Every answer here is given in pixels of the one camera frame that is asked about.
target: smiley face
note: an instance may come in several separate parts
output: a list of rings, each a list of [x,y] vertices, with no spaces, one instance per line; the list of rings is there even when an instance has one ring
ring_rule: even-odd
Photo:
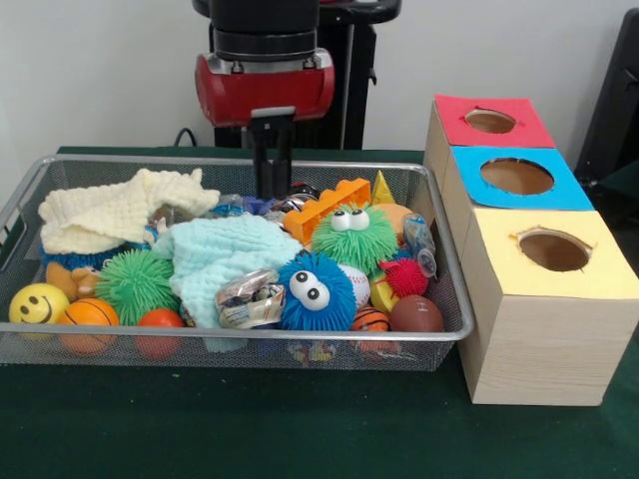
[[[11,322],[47,324],[58,322],[58,317],[69,305],[64,292],[46,283],[29,284],[13,296],[9,305]]]

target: yellow box top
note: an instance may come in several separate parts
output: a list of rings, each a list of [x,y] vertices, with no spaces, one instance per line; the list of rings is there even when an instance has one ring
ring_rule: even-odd
[[[639,299],[639,279],[597,212],[475,214],[504,294]]]

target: green spiky ball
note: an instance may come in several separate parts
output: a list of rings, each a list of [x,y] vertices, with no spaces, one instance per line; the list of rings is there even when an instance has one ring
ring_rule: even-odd
[[[96,295],[118,311],[120,324],[135,326],[153,309],[178,308],[169,287],[172,275],[173,264],[151,251],[122,252],[102,269]]]
[[[342,232],[333,229],[335,213],[350,215],[355,210],[363,210],[368,215],[368,228]],[[359,209],[354,206],[341,207],[319,222],[312,245],[313,251],[323,252],[339,264],[356,267],[366,275],[377,271],[379,262],[392,259],[398,250],[397,237],[386,213],[371,207]]]

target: orange comb toy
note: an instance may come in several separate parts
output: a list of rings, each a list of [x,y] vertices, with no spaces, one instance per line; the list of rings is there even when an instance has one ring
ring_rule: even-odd
[[[301,212],[288,212],[284,217],[284,228],[299,242],[311,242],[311,236],[318,223],[340,205],[358,205],[370,203],[370,182],[342,180],[335,190],[324,190],[319,201],[308,200]]]

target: black cable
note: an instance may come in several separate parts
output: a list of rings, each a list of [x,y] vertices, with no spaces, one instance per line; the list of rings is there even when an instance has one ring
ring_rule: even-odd
[[[190,128],[183,128],[182,130],[180,130],[180,133],[178,133],[178,136],[176,137],[176,141],[173,142],[173,146],[174,147],[180,146],[182,137],[184,137],[185,134],[189,135],[189,138],[191,139],[191,145],[196,147],[198,145],[198,141],[196,140],[196,136],[193,134]]]

